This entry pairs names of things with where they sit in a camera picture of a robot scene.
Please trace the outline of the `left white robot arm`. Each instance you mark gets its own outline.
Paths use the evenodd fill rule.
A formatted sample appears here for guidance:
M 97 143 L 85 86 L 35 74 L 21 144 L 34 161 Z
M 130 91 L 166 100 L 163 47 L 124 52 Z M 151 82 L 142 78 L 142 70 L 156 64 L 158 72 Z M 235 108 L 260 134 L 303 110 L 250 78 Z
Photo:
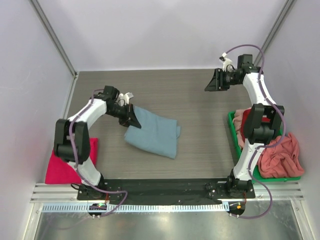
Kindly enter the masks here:
M 67 119 L 58 119 L 54 133 L 54 155 L 67 163 L 80 177 L 82 186 L 95 200 L 105 195 L 125 194 L 125 190 L 108 191 L 103 175 L 96 169 L 91 158 L 89 129 L 102 116 L 109 115 L 118 119 L 123 127 L 142 126 L 136 117 L 130 99 L 133 94 L 125 94 L 110 85 L 94 90 L 88 103 L 76 114 Z

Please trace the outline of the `blue-grey t shirt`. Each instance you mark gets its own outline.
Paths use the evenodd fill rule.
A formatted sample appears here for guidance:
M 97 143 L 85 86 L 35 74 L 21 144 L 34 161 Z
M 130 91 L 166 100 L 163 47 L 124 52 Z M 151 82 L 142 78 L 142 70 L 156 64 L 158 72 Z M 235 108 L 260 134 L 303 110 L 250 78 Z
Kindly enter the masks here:
M 134 107 L 134 113 L 141 128 L 129 126 L 124 134 L 125 142 L 140 150 L 175 159 L 181 134 L 178 121 L 138 106 Z

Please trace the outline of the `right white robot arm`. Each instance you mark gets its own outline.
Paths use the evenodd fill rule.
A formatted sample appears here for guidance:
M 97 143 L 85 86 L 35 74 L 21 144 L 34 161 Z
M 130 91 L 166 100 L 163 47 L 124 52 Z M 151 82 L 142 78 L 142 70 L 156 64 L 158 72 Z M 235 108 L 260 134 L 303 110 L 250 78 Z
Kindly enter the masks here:
M 254 168 L 263 150 L 274 140 L 284 126 L 285 109 L 271 98 L 264 83 L 261 67 L 253 64 L 251 54 L 238 56 L 237 67 L 223 53 L 206 92 L 226 91 L 233 85 L 243 85 L 252 104 L 243 123 L 244 147 L 240 158 L 222 183 L 206 184 L 208 196 L 213 200 L 254 198 Z

